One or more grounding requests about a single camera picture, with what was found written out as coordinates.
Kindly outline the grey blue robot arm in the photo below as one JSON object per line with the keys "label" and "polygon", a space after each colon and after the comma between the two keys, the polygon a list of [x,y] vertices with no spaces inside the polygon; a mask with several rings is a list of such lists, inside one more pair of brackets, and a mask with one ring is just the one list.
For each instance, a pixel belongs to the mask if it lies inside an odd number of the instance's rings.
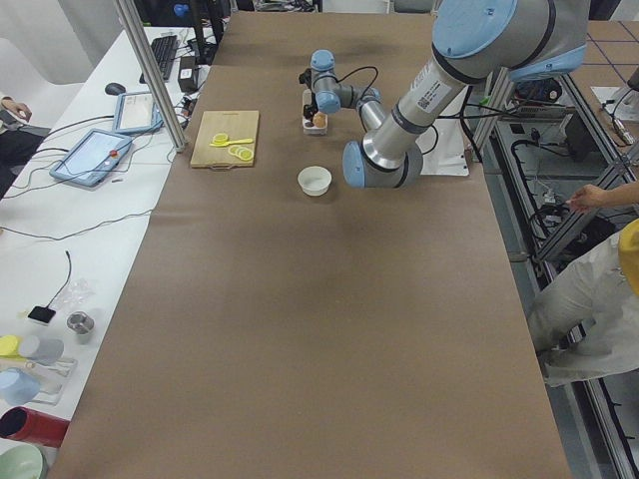
{"label": "grey blue robot arm", "polygon": [[320,112],[357,110],[363,138],[342,154],[353,188],[400,188],[416,179],[423,154],[416,141],[469,85],[506,68],[513,82],[570,73],[583,62],[587,1],[444,1],[432,27],[432,57],[390,111],[370,87],[344,85],[329,50],[313,52],[300,81]]}

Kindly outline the person hand at left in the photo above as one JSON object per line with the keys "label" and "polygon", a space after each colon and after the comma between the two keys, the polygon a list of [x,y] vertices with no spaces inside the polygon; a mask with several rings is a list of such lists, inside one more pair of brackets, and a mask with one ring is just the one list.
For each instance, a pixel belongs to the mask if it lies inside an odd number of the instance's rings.
{"label": "person hand at left", "polygon": [[29,122],[32,117],[32,112],[26,104],[17,102],[11,97],[2,98],[1,106],[22,121]]}

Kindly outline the person hand at right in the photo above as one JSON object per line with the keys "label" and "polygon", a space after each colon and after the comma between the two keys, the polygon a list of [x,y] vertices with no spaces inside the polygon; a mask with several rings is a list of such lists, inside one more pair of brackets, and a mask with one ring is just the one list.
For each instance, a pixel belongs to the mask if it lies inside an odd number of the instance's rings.
{"label": "person hand at right", "polygon": [[567,201],[569,208],[576,212],[587,212],[598,208],[611,207],[614,198],[611,191],[594,185],[586,185],[577,190]]}

